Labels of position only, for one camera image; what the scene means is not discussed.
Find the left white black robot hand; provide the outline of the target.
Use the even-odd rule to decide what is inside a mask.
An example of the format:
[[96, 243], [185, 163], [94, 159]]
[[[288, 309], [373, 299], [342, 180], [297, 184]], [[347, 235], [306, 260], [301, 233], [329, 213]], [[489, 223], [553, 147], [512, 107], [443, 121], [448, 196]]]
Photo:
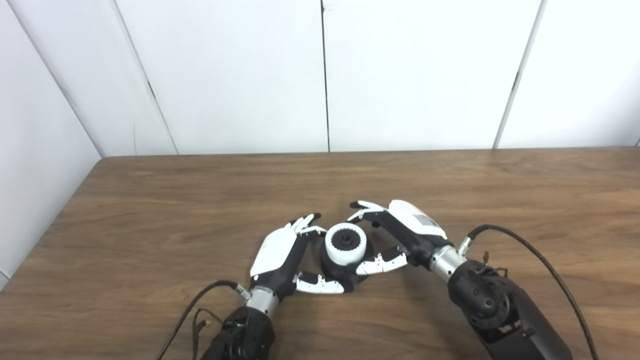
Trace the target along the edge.
[[311, 241], [327, 230], [314, 225], [322, 214], [311, 213], [294, 219], [268, 234], [251, 266], [250, 289], [271, 292], [279, 302], [296, 291], [310, 294], [347, 294], [354, 286], [318, 273], [300, 269]]

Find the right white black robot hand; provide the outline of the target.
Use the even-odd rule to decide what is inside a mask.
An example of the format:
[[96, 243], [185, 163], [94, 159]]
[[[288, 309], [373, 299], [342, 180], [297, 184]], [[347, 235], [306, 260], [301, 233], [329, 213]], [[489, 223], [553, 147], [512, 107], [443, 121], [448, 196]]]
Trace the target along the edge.
[[451, 246], [439, 224], [407, 201], [394, 199], [384, 207], [358, 200], [350, 207], [356, 212], [347, 219], [348, 223], [368, 221], [398, 241], [398, 245], [363, 259], [355, 271], [359, 276], [395, 271], [407, 264], [432, 271], [439, 249]]

